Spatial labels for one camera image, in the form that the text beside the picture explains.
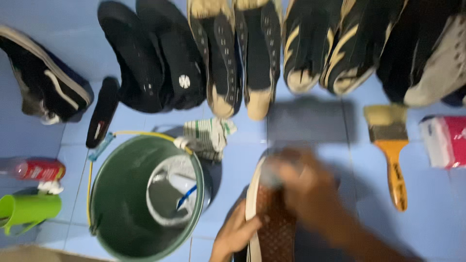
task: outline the brush bristles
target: brush bristles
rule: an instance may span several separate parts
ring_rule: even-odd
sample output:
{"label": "brush bristles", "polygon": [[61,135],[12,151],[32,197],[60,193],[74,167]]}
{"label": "brush bristles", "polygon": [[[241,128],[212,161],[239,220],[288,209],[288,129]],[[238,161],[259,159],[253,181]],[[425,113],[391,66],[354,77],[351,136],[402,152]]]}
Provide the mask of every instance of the brush bristles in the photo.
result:
{"label": "brush bristles", "polygon": [[369,126],[387,126],[406,123],[406,107],[399,105],[371,105],[364,107],[364,117]]}

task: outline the paint brush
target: paint brush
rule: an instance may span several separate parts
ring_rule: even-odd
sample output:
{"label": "paint brush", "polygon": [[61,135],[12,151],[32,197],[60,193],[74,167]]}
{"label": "paint brush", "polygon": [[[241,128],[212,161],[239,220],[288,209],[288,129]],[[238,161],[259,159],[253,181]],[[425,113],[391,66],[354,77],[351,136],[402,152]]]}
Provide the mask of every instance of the paint brush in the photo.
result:
{"label": "paint brush", "polygon": [[380,148],[387,158],[391,200],[398,211],[404,212],[408,207],[408,199],[399,156],[403,147],[409,143],[406,133],[406,108],[398,105],[365,106],[364,117],[369,124],[370,141]]}

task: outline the striped towel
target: striped towel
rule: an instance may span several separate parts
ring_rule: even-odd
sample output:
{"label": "striped towel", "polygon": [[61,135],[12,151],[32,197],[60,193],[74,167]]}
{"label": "striped towel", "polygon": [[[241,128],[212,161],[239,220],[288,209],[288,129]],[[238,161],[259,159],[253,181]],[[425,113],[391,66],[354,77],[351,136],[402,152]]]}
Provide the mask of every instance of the striped towel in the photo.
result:
{"label": "striped towel", "polygon": [[201,142],[200,147],[193,148],[196,154],[201,158],[217,162],[223,158],[226,137],[237,130],[233,121],[216,117],[189,121],[183,126],[183,134],[186,138],[195,138]]}

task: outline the plastic bottle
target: plastic bottle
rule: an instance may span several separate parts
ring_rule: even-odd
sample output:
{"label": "plastic bottle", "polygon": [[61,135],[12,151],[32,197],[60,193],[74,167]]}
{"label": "plastic bottle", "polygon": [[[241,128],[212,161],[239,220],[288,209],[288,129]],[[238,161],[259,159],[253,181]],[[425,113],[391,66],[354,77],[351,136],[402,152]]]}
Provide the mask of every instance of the plastic bottle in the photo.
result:
{"label": "plastic bottle", "polygon": [[0,175],[19,180],[53,181],[61,179],[65,171],[65,166],[56,159],[22,157],[0,159]]}

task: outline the red bottle label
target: red bottle label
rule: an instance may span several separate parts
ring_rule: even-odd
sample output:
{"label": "red bottle label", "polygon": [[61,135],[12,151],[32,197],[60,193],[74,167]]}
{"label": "red bottle label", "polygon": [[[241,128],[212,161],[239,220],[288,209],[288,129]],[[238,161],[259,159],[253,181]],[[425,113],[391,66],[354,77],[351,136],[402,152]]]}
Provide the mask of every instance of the red bottle label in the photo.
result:
{"label": "red bottle label", "polygon": [[20,179],[52,181],[62,178],[65,167],[58,161],[26,160],[27,170]]}

